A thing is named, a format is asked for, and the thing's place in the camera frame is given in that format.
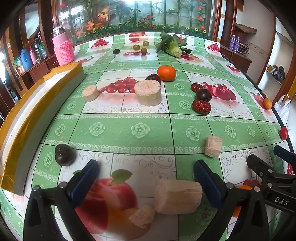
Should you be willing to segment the white plastic bag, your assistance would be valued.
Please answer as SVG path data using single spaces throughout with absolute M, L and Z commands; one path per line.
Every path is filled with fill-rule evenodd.
M 279 115 L 284 126 L 287 125 L 288 116 L 290 112 L 290 103 L 290 97 L 287 94 L 285 94 L 274 104 L 274 109 Z

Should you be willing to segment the small beige cork cylinder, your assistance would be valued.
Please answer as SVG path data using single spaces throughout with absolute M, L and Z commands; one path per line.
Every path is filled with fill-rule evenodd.
M 91 102 L 98 97 L 98 89 L 96 85 L 89 85 L 82 91 L 82 97 L 86 102 Z

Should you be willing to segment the red cherry tomato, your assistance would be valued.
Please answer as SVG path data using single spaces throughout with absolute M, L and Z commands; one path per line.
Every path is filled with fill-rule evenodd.
M 288 138 L 288 130 L 285 126 L 280 129 L 280 138 L 284 141 Z

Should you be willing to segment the small beige cork chunk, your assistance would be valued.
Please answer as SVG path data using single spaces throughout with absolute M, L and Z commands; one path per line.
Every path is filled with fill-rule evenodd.
M 135 211 L 128 219 L 136 226 L 140 228 L 146 228 L 149 226 L 156 214 L 156 211 L 148 206 L 144 205 Z

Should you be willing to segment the large beige cork cylinder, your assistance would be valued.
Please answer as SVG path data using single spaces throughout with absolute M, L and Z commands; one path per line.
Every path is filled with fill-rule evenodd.
M 161 85 L 156 80 L 143 80 L 135 84 L 135 95 L 144 106 L 155 106 L 161 103 Z

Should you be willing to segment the yellow-rimmed foam tray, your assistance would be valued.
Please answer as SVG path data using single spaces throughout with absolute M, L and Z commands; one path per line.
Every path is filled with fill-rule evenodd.
M 15 104 L 1 126 L 1 188 L 23 196 L 31 162 L 51 120 L 85 78 L 80 62 L 53 68 Z

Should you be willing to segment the pink bottle on cabinet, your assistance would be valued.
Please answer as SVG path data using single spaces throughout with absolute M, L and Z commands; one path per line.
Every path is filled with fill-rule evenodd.
M 34 51 L 34 49 L 32 47 L 30 47 L 29 48 L 29 53 L 30 53 L 30 57 L 31 57 L 32 63 L 35 65 L 37 63 L 36 52 Z

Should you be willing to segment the small orange kumquat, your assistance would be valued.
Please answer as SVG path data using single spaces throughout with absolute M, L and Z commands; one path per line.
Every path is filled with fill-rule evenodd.
M 272 102 L 271 102 L 270 99 L 265 98 L 265 99 L 263 100 L 263 107 L 264 107 L 265 109 L 270 110 L 270 109 L 272 108 L 272 106 L 273 106 L 273 104 L 272 104 Z

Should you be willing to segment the green bok choy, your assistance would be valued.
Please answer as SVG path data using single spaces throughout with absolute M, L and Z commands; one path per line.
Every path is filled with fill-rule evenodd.
M 157 52 L 163 51 L 176 58 L 191 54 L 192 50 L 185 47 L 187 45 L 187 37 L 185 35 L 170 35 L 162 31 L 160 37 L 161 41 L 155 44 Z

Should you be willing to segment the big beige cork block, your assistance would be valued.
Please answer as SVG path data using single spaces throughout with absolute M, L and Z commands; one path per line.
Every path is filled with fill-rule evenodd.
M 160 180 L 154 194 L 154 210 L 160 214 L 194 213 L 201 204 L 203 189 L 198 182 Z

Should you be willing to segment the large orange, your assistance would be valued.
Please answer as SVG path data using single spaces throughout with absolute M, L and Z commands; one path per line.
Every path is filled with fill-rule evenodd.
M 158 68 L 157 75 L 164 82 L 172 82 L 176 77 L 176 70 L 171 65 L 162 65 Z

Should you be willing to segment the beige cork piece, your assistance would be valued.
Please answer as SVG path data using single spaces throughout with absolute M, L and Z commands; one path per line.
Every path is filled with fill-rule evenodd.
M 206 139 L 204 154 L 212 158 L 217 158 L 219 157 L 221 150 L 222 138 L 217 136 L 208 136 Z

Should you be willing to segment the pink knitted thermos jar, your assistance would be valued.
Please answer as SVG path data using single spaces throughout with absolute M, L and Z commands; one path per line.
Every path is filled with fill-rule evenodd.
M 63 25 L 53 29 L 54 53 L 60 66 L 74 61 L 73 43 Z

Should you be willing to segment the wooden sideboard cabinet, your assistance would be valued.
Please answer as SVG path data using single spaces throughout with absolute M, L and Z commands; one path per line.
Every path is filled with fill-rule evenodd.
M 58 67 L 59 63 L 55 54 L 41 60 L 32 68 L 22 73 L 17 80 L 24 84 L 27 89 L 31 88 L 41 77 L 48 74 L 53 68 Z

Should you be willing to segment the red date front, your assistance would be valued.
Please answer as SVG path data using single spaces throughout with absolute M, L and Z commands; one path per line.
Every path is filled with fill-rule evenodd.
M 207 115 L 210 113 L 211 108 L 211 104 L 203 100 L 197 99 L 192 103 L 192 109 L 199 114 Z

